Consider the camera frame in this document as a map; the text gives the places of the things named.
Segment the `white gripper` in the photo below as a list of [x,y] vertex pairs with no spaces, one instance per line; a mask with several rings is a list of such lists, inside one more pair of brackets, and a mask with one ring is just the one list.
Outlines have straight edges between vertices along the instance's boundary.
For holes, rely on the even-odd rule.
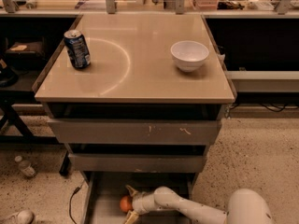
[[148,209],[146,208],[148,194],[146,192],[139,192],[130,185],[126,185],[125,187],[129,191],[129,195],[133,198],[132,207],[134,211],[129,211],[127,213],[124,224],[135,224],[139,215],[148,213]]

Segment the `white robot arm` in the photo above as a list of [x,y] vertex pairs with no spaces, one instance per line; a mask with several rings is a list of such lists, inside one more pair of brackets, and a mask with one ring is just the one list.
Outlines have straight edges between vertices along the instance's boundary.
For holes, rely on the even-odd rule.
[[238,189],[228,202],[227,210],[185,199],[162,186],[153,192],[140,192],[127,185],[129,194],[120,200],[126,213],[123,224],[136,224],[138,218],[154,211],[178,211],[194,224],[275,224],[264,198],[251,189]]

